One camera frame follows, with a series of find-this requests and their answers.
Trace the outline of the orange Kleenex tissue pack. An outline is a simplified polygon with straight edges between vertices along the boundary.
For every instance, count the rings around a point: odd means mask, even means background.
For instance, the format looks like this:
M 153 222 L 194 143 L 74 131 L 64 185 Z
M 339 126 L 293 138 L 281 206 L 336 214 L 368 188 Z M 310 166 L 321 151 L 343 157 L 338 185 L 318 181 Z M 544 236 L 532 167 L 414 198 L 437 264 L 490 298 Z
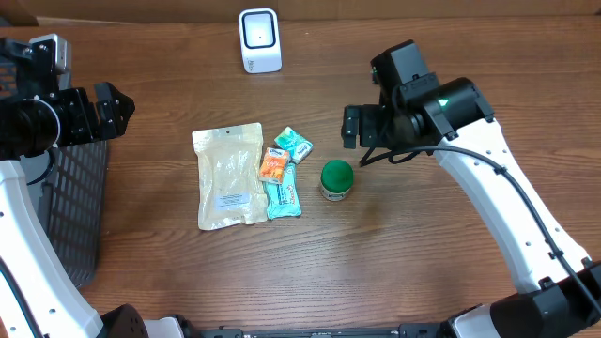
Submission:
M 289 162 L 289 151 L 268 147 L 259 168 L 259 180 L 272 184 L 281 184 Z

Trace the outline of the beige foil pouch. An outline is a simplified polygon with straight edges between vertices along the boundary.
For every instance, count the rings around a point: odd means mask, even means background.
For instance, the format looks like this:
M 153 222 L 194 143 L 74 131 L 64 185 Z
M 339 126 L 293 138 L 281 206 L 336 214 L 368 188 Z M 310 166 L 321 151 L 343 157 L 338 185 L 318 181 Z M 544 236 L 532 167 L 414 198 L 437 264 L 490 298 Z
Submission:
M 210 231 L 264 222 L 268 198 L 258 179 L 262 125 L 194 131 L 192 139 L 199 176 L 198 227 Z

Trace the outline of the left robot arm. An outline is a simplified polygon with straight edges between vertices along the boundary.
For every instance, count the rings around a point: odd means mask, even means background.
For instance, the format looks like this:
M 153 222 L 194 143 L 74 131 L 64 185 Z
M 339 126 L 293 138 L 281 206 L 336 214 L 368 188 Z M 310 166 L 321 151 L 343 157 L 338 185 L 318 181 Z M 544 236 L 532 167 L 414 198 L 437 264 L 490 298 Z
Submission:
M 1 319 L 11 337 L 177 337 L 179 321 L 144 320 L 129 304 L 104 315 L 76 289 L 33 207 L 22 157 L 126 131 L 135 105 L 112 84 L 98 101 L 70 85 L 69 44 L 56 34 L 1 40 Z

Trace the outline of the green lid jar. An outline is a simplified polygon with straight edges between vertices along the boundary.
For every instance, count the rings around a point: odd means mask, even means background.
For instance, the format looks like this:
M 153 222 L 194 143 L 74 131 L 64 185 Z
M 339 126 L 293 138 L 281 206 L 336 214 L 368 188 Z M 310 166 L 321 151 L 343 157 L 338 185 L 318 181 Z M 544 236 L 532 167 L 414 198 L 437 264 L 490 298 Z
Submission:
M 342 160 L 328 161 L 322 168 L 320 191 L 330 201 L 345 199 L 354 184 L 354 172 L 350 164 Z

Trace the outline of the teal wet wipes pack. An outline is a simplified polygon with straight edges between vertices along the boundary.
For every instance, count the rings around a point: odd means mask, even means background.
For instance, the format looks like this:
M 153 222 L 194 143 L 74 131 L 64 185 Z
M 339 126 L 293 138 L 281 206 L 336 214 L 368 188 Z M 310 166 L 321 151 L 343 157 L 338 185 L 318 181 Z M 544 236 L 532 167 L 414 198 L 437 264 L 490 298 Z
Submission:
M 290 163 L 285 168 L 281 184 L 264 183 L 268 197 L 267 216 L 270 220 L 284 217 L 299 217 L 302 214 L 296 187 L 297 166 Z

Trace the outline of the teal white tissue pack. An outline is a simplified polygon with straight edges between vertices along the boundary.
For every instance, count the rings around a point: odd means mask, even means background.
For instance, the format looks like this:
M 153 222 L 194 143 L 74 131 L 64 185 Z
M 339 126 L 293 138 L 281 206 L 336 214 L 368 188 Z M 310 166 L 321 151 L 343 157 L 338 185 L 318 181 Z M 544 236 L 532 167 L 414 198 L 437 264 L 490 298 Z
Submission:
M 314 149 L 310 141 L 290 127 L 286 127 L 276 136 L 274 143 L 279 148 L 287 150 L 290 153 L 291 160 L 295 164 L 300 164 Z

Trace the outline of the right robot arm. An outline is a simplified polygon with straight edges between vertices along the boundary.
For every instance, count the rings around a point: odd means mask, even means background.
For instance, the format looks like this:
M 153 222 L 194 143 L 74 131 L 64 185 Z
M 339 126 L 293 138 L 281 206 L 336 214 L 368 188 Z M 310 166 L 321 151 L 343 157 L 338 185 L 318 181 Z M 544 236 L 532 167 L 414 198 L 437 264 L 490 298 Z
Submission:
M 600 320 L 600 265 L 552 216 L 524 175 L 474 82 L 441 84 L 411 40 L 371 62 L 376 104 L 349 105 L 346 148 L 362 165 L 425 153 L 466 193 L 501 249 L 515 293 L 438 324 L 405 324 L 403 337 L 568 337 Z

